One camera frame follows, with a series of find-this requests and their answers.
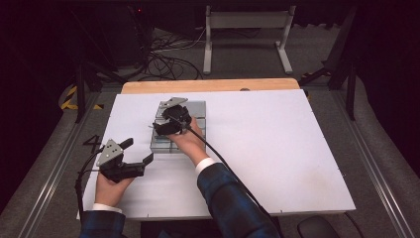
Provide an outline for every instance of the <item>dark background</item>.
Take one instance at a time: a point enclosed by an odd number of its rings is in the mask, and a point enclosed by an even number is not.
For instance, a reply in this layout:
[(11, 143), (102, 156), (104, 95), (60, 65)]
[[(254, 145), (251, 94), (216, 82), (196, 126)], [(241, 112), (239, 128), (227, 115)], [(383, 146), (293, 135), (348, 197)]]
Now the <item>dark background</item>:
[[(203, 9), (178, 6), (179, 11), (176, 11), (176, 7), (172, 5), (171, 11), (161, 6), (149, 9), (152, 16), (164, 14), (167, 19), (174, 19), (162, 22), (150, 17), (151, 24), (194, 35), (194, 28), (203, 24)], [(349, 7), (298, 7), (294, 25), (341, 25), (348, 11)], [(378, 121), (420, 175), (418, 12), (420, 8), (415, 1), (389, 1), (380, 6), (359, 8), (345, 56), (357, 67)], [(183, 20), (177, 18), (180, 13), (184, 13), (181, 14)], [(182, 21), (189, 25), (182, 27)], [(118, 58), (107, 46), (101, 46), (105, 58), (97, 51), (92, 52), (68, 12), (54, 2), (1, 3), (0, 28), (1, 101), (5, 108), (1, 117), (1, 211), (58, 122), (62, 114), (58, 99), (74, 82), (75, 65), (91, 58), (99, 62), (111, 60), (107, 66), (112, 68)], [(101, 39), (106, 31), (105, 28), (105, 32), (92, 34)], [(119, 61), (130, 64), (136, 60)]]

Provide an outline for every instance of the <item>black cable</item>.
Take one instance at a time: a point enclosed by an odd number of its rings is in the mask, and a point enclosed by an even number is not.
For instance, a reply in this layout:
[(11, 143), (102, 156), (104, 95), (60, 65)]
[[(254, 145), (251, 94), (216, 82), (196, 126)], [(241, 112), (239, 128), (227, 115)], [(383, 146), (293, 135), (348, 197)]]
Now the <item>black cable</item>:
[(358, 223), (356, 223), (356, 221), (350, 216), (350, 214), (348, 212), (345, 212), (346, 216), (349, 217), (349, 219), (352, 221), (353, 225), (356, 227), (356, 229), (359, 232), (359, 235), (361, 236), (361, 238), (365, 238), (364, 233), (362, 233), (361, 227), (359, 227)]
[(187, 129), (188, 131), (192, 132), (192, 134), (194, 134), (198, 139), (200, 139), (208, 148), (210, 148), (210, 150), (212, 150), (214, 152), (214, 154), (216, 154), (217, 157), (219, 157), (220, 161), (222, 161), (222, 163), (225, 165), (225, 167), (228, 169), (228, 171), (230, 173), (232, 173), (232, 175), (234, 176), (234, 178), (237, 180), (237, 182), (241, 185), (241, 187), (245, 190), (245, 192), (248, 194), (248, 196), (256, 203), (257, 207), (262, 211), (263, 214), (265, 214), (273, 223), (274, 227), (277, 229), (279, 235), (281, 237), (284, 237), (284, 235), (281, 232), (281, 228), (280, 228), (280, 224), (278, 222), (278, 219), (275, 219), (274, 217), (272, 217), (271, 215), (269, 215), (269, 213), (265, 210), (265, 208), (263, 208), (260, 203), (257, 201), (257, 199), (254, 197), (254, 195), (250, 192), (250, 190), (244, 185), (244, 183), (238, 178), (238, 176), (232, 171), (232, 169), (229, 167), (228, 163), (225, 161), (225, 159), (223, 159), (223, 157), (202, 137), (200, 136), (198, 133), (196, 133), (190, 125), (186, 125), (185, 129)]
[(80, 217), (80, 223), (83, 224), (83, 194), (82, 194), (82, 189), (81, 189), (81, 182), (83, 179), (83, 175), (86, 172), (86, 167), (90, 164), (90, 162), (102, 151), (104, 150), (104, 147), (102, 147), (101, 149), (97, 150), (94, 154), (92, 154), (84, 163), (83, 167), (81, 168), (81, 170), (78, 172), (78, 177), (77, 180), (75, 182), (74, 185), (74, 189), (76, 189), (76, 195), (77, 195), (77, 206), (78, 206), (78, 210), (79, 210), (79, 217)]

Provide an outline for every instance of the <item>gray carpet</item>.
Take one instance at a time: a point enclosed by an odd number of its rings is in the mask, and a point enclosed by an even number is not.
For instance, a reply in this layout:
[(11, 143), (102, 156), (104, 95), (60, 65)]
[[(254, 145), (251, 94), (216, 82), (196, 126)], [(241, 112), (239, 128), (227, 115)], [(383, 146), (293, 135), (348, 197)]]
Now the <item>gray carpet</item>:
[[(302, 73), (315, 71), (322, 66), (320, 60), (327, 57), (338, 30), (338, 28), (333, 28), (327, 31), (321, 27), (291, 29), (286, 51), (294, 70), (292, 77), (298, 79)], [(273, 42), (279, 34), (280, 30), (264, 30), (253, 39), (229, 32), (217, 34), (213, 42), (212, 73), (206, 75), (205, 78), (286, 77), (273, 47)], [(202, 69), (203, 48), (204, 45), (198, 43), (188, 50), (163, 54), (189, 60)], [(181, 79), (195, 76), (192, 69), (178, 68), (175, 71), (177, 70), (183, 71)], [(320, 78), (304, 88), (309, 90), (309, 102), (356, 204), (357, 210), (349, 214), (360, 225), (366, 237), (398, 237), (377, 193), (377, 187), (371, 181), (363, 163), (363, 153), (358, 148), (347, 125), (346, 117), (340, 111), (341, 105), (335, 100), (335, 92), (330, 92), (325, 86), (326, 80), (327, 78)], [(91, 146), (83, 146), (83, 143), (95, 135), (104, 134), (114, 98), (120, 90), (121, 87), (118, 84), (108, 83), (99, 95), (88, 93), (91, 98), (97, 96), (95, 104), (104, 104), (105, 107), (102, 110), (89, 111), (80, 129), (81, 132), (75, 139), (71, 159), (65, 164), (65, 170), (58, 178), (58, 186), (51, 193), (51, 201), (46, 206), (45, 212), (40, 214), (39, 223), (36, 222), (31, 229), (33, 237), (76, 237), (78, 235), (80, 225), (75, 219), (77, 202), (73, 187), (77, 171), (89, 157), (92, 149)], [(31, 215), (32, 207), (43, 191), (51, 170), (61, 156), (60, 153), (65, 147), (71, 130), (77, 127), (73, 123), (75, 118), (76, 111), (64, 111), (51, 139), (1, 214), (0, 237), (19, 236), (27, 218)], [(420, 223), (420, 215), (416, 209), (420, 207), (419, 178), (411, 171), (375, 120), (360, 81), (357, 83), (356, 118), (356, 124), (394, 192), (402, 213), (411, 225), (414, 235), (420, 236), (420, 228), (416, 225)], [(299, 237), (296, 226), (308, 216), (310, 215), (280, 217), (285, 237)], [(323, 214), (323, 216), (332, 223), (341, 237), (359, 237), (355, 226), (344, 214)], [(139, 237), (140, 228), (140, 222), (127, 221), (124, 233), (128, 237)]]

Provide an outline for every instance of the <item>white board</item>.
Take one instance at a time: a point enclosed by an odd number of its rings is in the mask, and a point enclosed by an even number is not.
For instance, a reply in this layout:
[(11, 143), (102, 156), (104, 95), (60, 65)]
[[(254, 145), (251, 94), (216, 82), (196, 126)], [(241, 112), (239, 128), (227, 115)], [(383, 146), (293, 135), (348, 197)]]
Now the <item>white board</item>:
[[(302, 90), (120, 94), (103, 144), (134, 138), (124, 162), (137, 163), (150, 150), (158, 105), (170, 97), (204, 100), (207, 141), (228, 162), (271, 214), (356, 209), (336, 161)], [(207, 149), (214, 159), (217, 157)], [(91, 208), (97, 173), (83, 197)], [(120, 208), (141, 220), (209, 217), (184, 155), (158, 155), (127, 189)]]

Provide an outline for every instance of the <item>metal frame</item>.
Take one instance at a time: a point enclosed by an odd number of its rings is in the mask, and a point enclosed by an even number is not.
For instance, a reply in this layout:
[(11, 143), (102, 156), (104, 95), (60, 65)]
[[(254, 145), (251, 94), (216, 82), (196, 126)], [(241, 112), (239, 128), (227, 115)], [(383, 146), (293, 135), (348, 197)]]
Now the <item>metal frame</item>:
[(211, 72), (211, 58), (213, 45), (211, 30), (223, 28), (284, 28), (281, 40), (275, 42), (286, 74), (293, 70), (284, 49), (293, 21), (295, 6), (288, 11), (278, 12), (211, 12), (211, 6), (206, 7), (206, 46), (204, 50), (204, 74)]

